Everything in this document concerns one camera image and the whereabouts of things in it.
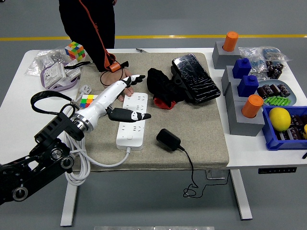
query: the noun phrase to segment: lemon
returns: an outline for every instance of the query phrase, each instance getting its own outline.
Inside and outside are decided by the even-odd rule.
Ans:
[[[291,124],[291,116],[284,108],[276,107],[271,109],[269,118],[273,127],[279,132],[287,130]]]

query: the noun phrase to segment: black power adapter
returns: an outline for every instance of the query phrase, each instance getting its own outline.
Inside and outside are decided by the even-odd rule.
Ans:
[[[181,140],[179,137],[168,131],[166,128],[161,129],[156,139],[160,143],[166,145],[172,151],[175,151],[176,149],[184,150],[180,146]]]

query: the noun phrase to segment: white robotic hand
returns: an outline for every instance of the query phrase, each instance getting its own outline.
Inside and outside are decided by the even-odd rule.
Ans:
[[[140,114],[126,109],[112,109],[111,104],[118,98],[126,87],[142,82],[144,75],[131,75],[116,81],[107,87],[101,94],[85,109],[77,111],[72,121],[82,131],[93,131],[97,127],[98,119],[106,114],[111,120],[123,122],[135,122],[150,118],[150,114]]]

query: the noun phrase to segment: yellow floor line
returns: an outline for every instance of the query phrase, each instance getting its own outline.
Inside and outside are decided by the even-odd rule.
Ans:
[[[191,35],[117,35],[116,39],[181,39],[181,38],[225,38],[225,34]],[[307,38],[307,34],[240,34],[239,38]],[[0,37],[0,41],[43,41],[69,40],[68,36],[59,37]]]

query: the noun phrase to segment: rubik's cube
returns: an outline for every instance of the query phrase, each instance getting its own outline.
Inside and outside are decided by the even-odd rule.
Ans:
[[[92,102],[93,100],[97,97],[98,95],[83,95],[81,102],[80,102],[80,107],[81,108],[87,108]]]
[[[66,46],[65,51],[68,56],[70,56],[72,59],[77,59],[78,61],[85,57],[83,46],[76,42],[72,42]]]

